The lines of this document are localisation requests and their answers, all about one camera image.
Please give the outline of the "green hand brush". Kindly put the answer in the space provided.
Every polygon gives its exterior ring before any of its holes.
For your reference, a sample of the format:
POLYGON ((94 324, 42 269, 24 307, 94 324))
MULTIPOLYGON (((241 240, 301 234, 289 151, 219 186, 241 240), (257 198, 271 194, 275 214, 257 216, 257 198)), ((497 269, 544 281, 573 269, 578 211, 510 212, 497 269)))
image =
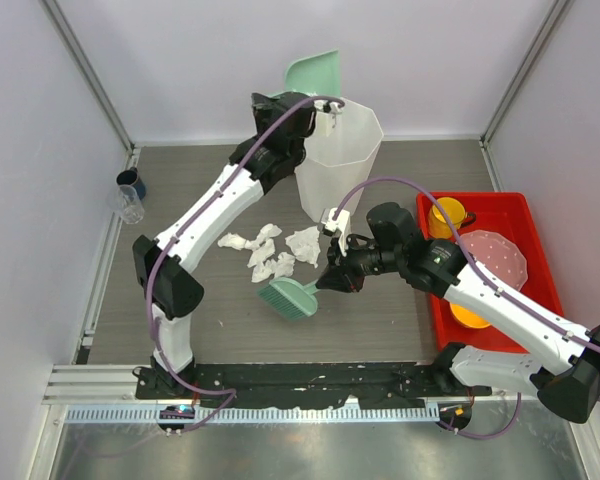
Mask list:
POLYGON ((258 290, 258 297, 287 320, 313 316, 318 310, 316 281, 301 284, 292 278, 278 277, 258 290))

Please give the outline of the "paper scrap large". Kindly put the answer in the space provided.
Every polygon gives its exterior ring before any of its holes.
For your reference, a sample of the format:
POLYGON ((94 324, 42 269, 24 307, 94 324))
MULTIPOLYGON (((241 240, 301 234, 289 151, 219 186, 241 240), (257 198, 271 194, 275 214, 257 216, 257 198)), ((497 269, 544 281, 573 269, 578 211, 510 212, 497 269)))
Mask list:
POLYGON ((319 236, 320 232, 318 228, 311 226, 287 236, 285 243, 298 261, 318 268, 318 257, 321 252, 319 236))

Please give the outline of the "paper scrap small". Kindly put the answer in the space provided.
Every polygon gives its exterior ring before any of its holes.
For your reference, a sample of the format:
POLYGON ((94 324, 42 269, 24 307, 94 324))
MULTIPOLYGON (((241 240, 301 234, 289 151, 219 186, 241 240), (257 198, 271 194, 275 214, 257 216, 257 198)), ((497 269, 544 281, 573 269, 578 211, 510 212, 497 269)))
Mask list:
POLYGON ((274 277, 291 277, 294 273, 295 262, 296 257, 294 255, 288 252, 281 252, 274 261, 274 277))

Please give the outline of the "green plastic dustpan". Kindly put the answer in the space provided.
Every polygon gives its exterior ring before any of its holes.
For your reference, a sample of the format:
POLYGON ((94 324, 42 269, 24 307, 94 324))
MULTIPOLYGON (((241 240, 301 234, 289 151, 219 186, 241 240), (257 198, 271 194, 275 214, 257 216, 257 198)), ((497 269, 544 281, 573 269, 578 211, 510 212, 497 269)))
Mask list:
POLYGON ((340 52, 331 50, 292 62, 284 75, 284 89, 309 96, 340 97, 340 52))

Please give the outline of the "white plastic trash bin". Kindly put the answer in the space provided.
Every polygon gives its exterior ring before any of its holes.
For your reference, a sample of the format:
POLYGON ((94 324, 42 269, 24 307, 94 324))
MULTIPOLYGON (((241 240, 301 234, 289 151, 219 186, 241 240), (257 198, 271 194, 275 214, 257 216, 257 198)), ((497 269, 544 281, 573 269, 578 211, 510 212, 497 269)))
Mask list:
POLYGON ((306 158, 296 168, 301 207, 319 222, 370 175, 384 133, 375 112, 351 100, 330 113, 316 113, 314 133, 305 140, 306 158))

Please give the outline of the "paper scrap narrow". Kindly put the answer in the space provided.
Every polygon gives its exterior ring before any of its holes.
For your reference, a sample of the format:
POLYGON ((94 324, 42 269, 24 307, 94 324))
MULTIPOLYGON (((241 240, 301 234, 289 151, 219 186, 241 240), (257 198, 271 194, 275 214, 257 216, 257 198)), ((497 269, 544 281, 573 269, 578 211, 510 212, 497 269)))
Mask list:
POLYGON ((254 240, 246 241, 245 248, 251 251, 255 251, 260 248, 267 240, 273 239, 279 236, 282 230, 279 226, 268 223, 264 225, 254 240))

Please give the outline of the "paper scrap top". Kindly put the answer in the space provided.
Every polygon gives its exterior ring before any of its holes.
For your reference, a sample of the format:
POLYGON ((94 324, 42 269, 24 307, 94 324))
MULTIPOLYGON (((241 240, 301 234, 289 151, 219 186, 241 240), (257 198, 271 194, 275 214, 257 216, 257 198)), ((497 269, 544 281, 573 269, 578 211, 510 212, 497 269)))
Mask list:
POLYGON ((217 245, 220 248, 231 248, 236 251, 241 251, 245 249, 250 250, 252 242, 239 234, 227 233, 217 241, 217 245))

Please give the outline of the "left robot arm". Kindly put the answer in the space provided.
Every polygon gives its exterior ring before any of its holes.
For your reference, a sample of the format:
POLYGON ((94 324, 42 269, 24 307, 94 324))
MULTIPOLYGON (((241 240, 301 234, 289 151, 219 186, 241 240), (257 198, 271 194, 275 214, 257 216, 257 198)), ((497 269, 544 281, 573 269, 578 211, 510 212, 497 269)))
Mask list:
POLYGON ((317 111, 310 96, 255 93, 251 99, 255 135, 236 147, 219 177, 179 220, 154 238, 139 236, 132 246, 154 343, 145 372, 173 399, 185 397, 194 381, 190 327, 204 296, 194 270, 242 212, 294 173, 315 129, 317 111))

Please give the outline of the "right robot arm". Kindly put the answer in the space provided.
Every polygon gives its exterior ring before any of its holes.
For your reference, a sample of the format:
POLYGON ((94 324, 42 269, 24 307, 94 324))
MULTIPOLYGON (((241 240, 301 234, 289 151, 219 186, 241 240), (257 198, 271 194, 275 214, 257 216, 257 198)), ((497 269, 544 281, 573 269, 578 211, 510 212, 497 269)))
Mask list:
POLYGON ((542 307, 454 242, 425 239, 411 213, 395 202, 372 208, 366 220, 369 238, 351 233, 346 211, 324 211, 321 223, 331 243, 318 289, 359 292, 366 277, 396 273, 413 289, 477 314, 525 350, 489 352, 452 343, 431 371, 437 391, 516 391, 536 396, 567 421, 588 421, 600 402, 600 325, 588 329, 542 307))

